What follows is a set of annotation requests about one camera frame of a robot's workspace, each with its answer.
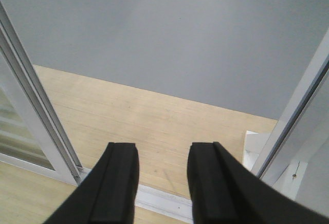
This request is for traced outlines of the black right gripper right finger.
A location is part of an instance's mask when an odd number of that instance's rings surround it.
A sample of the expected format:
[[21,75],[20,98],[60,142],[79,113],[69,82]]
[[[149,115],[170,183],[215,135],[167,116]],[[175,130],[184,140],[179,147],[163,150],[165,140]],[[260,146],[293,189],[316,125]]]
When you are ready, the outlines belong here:
[[219,142],[192,143],[187,179],[194,223],[328,223],[262,182]]

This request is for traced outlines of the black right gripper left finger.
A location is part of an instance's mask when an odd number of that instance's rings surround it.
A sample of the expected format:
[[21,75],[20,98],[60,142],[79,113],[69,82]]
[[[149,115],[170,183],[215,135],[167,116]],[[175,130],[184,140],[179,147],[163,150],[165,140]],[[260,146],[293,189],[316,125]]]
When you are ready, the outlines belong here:
[[110,142],[73,193],[46,223],[133,223],[139,157],[133,143]]

